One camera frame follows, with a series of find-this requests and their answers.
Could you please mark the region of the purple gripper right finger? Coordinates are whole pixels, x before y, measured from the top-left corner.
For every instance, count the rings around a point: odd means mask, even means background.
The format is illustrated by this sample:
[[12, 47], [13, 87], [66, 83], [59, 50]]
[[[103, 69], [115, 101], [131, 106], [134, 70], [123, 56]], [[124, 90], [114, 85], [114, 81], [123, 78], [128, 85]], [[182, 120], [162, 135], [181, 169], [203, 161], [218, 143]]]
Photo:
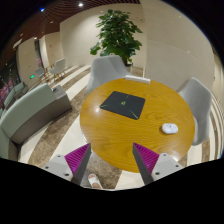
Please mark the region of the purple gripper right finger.
[[152, 183], [152, 171], [157, 163], [159, 155], [137, 143], [133, 144], [132, 152], [144, 184], [148, 185]]

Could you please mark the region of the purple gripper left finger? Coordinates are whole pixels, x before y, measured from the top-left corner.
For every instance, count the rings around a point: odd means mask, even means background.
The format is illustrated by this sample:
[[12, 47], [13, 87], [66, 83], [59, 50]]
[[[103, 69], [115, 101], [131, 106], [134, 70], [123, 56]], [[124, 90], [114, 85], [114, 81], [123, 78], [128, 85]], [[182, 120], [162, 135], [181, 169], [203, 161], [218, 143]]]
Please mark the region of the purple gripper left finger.
[[72, 182], [79, 185], [82, 181], [89, 158], [91, 155], [91, 144], [85, 144], [65, 156], [65, 160], [72, 171]]

